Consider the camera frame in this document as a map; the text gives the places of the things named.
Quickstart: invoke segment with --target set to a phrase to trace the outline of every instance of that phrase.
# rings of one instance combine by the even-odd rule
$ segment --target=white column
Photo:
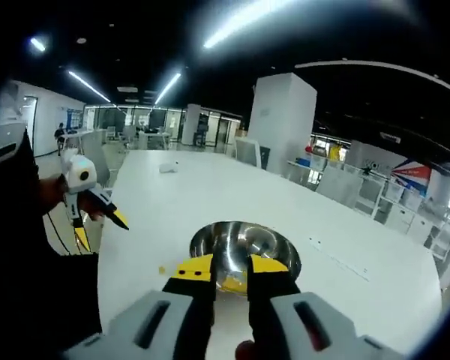
[[[188,104],[187,118],[183,124],[183,132],[181,133],[181,143],[184,145],[194,144],[194,134],[197,132],[200,110],[200,105],[196,105],[195,103]]]
[[[257,80],[247,137],[270,148],[267,171],[282,174],[304,152],[316,102],[317,90],[294,73]]]

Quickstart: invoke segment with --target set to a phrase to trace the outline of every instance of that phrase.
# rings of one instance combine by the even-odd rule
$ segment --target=black cable
[[[60,241],[61,246],[63,246],[63,248],[68,252],[68,255],[71,255],[70,251],[68,251],[67,247],[65,246],[65,244],[62,241],[62,238],[60,237],[59,232],[57,231],[57,228],[55,227],[55,224],[53,223],[53,220],[50,217],[50,213],[47,212],[46,216],[48,216],[48,218],[50,219],[50,223],[52,223],[53,229],[55,230],[55,234],[57,234],[57,236],[58,236],[58,240]]]

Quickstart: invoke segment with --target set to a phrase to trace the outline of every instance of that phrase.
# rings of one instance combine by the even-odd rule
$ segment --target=metal bowl
[[[299,253],[284,236],[268,227],[242,221],[211,223],[200,229],[190,243],[190,255],[214,254],[217,288],[247,293],[247,257],[251,254],[276,259],[295,280],[302,269]]]

